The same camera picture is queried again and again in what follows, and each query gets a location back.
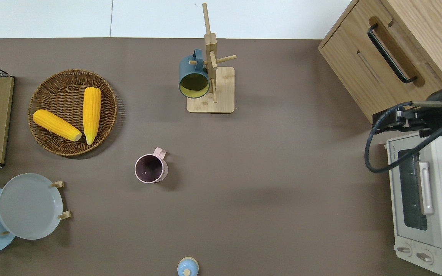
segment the black drawer handle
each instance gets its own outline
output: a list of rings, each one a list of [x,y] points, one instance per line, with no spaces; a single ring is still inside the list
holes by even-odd
[[[395,63],[393,58],[391,58],[390,54],[386,51],[386,49],[381,45],[377,37],[374,35],[373,30],[378,26],[378,24],[374,24],[371,26],[368,30],[368,37],[373,42],[374,46],[378,50],[378,52],[383,56],[383,58],[386,60],[386,63],[390,66],[390,68],[394,71],[395,75],[397,75],[398,79],[400,79],[404,84],[408,84],[409,82],[413,82],[417,79],[417,77],[413,77],[409,79],[404,75],[402,70],[398,67],[398,65]]]

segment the oven handle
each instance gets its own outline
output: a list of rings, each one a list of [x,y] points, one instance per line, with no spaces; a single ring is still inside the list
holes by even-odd
[[[429,163],[419,162],[419,196],[421,199],[421,213],[423,215],[434,214],[433,201],[431,196],[431,182],[429,180]]]

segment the pink mug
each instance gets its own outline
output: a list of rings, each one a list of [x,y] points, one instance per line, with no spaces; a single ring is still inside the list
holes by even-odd
[[[167,152],[156,148],[153,154],[145,154],[134,165],[135,176],[144,183],[155,183],[163,180],[168,174],[168,165],[163,160]]]

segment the toaster oven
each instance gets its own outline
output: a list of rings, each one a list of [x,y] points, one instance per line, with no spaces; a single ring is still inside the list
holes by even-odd
[[[388,163],[422,140],[419,133],[389,139]],[[396,255],[442,275],[442,137],[390,170],[389,176]]]

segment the oven door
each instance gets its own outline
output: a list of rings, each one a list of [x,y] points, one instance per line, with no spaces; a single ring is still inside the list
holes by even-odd
[[[389,161],[402,157],[421,141],[418,134],[390,141]],[[441,248],[439,218],[434,211],[432,192],[435,183],[429,178],[433,166],[430,166],[431,160],[426,159],[431,156],[428,150],[429,146],[390,171],[395,234]]]

